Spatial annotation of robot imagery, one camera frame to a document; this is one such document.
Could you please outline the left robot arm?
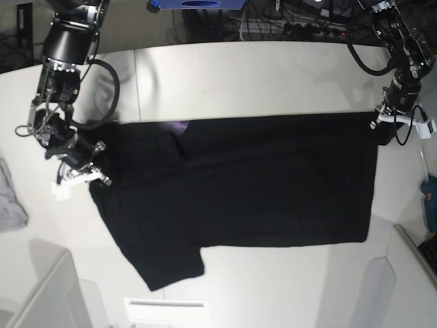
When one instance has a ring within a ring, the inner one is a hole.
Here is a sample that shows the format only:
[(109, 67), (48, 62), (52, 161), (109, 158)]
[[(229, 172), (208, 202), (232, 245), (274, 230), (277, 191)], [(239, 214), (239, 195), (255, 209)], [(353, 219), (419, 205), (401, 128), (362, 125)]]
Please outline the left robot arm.
[[(414, 23), (409, 23), (399, 11), (397, 1), (359, 1), (361, 11), (356, 13), (346, 29), (346, 44), (359, 67), (375, 77), (394, 72), (389, 87), (384, 88), (377, 118), (371, 122), (375, 129), (381, 123), (406, 124), (416, 128), (421, 139), (429, 139), (436, 132), (436, 123), (430, 118), (417, 98), (421, 80), (434, 67), (434, 56), (423, 34)], [(374, 70), (366, 66), (352, 43), (354, 26), (360, 19), (371, 20), (373, 30), (382, 41), (391, 58), (385, 68)]]

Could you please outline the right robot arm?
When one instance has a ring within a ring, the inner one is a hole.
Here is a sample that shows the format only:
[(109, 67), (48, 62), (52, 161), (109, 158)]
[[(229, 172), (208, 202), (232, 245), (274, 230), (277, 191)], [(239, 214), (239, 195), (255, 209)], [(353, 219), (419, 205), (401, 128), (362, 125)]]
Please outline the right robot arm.
[[(103, 141), (89, 143), (83, 136), (105, 125), (115, 113), (120, 95), (120, 81), (115, 69), (96, 58), (100, 29), (109, 7), (108, 1), (48, 1), (55, 12), (42, 47), (42, 71), (35, 98), (31, 101), (23, 137), (34, 137), (44, 148), (45, 157), (57, 157), (68, 168), (58, 172), (57, 182), (91, 182), (109, 186), (102, 153)], [(114, 93), (103, 117), (88, 123), (74, 120), (74, 107), (85, 74), (81, 65), (100, 66), (112, 77)]]

